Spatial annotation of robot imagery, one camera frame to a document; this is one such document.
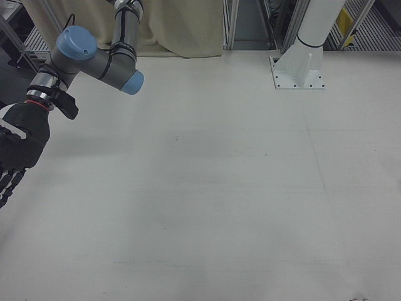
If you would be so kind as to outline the black dexterous robot hand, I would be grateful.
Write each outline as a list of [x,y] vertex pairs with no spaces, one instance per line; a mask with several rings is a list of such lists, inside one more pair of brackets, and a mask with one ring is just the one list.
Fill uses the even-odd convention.
[[27,169],[38,162],[50,137],[49,110],[25,101],[6,108],[1,117],[1,206]]

